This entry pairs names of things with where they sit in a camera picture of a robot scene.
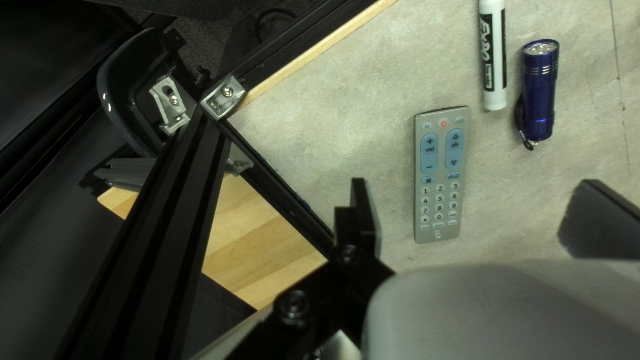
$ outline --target gray floor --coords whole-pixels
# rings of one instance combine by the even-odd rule
[[[481,106],[477,2],[398,0],[231,118],[319,216],[348,203],[364,177],[396,270],[567,258],[556,231],[573,188],[600,179],[640,204],[640,3],[510,0],[509,105]],[[520,48],[561,44],[556,126],[529,152],[511,120]],[[423,111],[472,108],[461,234],[413,241],[413,122]]]

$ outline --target wooden edge strip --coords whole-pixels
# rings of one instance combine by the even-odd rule
[[[320,40],[316,45],[313,45],[307,51],[300,54],[297,58],[293,59],[287,65],[282,67],[280,70],[276,71],[273,75],[265,79],[263,82],[259,83],[256,87],[249,90],[244,99],[236,106],[232,113],[235,113],[245,106],[249,105],[252,101],[256,100],[269,89],[273,88],[281,81],[291,76],[294,72],[300,70],[303,66],[310,63],[313,59],[320,56],[320,54],[327,51],[331,46],[334,46],[340,40],[346,38],[349,34],[356,31],[360,26],[363,26],[375,16],[386,10],[396,1],[398,0],[378,0],[368,8],[360,12],[358,15],[354,16],[351,20],[345,22],[333,33]]]

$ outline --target power button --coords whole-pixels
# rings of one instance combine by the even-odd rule
[[[441,117],[440,120],[438,120],[438,127],[446,127],[448,123],[449,119]]]

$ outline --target black cable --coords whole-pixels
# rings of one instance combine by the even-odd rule
[[[258,42],[260,44],[262,43],[262,37],[260,36],[260,23],[262,22],[262,19],[265,16],[269,15],[270,13],[283,13],[285,15],[292,17],[293,19],[298,17],[296,14],[290,12],[289,10],[284,10],[279,8],[273,8],[273,9],[263,11],[260,15],[258,15],[258,19],[255,19],[255,37],[258,38]]]

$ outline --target blue flashlight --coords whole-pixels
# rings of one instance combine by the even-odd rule
[[[516,106],[516,123],[529,150],[551,136],[559,50],[560,44],[551,39],[532,41],[522,48],[522,96]]]

